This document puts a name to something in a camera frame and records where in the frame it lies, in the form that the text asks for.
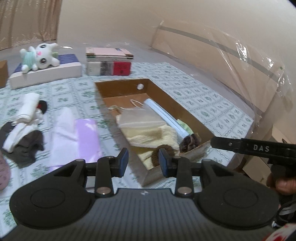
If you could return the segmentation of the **person right hand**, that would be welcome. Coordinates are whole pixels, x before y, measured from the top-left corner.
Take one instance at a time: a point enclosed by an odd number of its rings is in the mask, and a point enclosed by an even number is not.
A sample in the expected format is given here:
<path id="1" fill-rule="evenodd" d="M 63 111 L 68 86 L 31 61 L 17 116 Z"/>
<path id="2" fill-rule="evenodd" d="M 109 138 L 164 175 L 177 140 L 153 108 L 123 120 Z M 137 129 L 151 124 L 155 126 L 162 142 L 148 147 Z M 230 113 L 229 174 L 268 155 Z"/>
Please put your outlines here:
<path id="1" fill-rule="evenodd" d="M 282 195 L 293 195 L 296 193 L 295 178 L 274 178 L 270 174 L 267 178 L 266 185 Z"/>

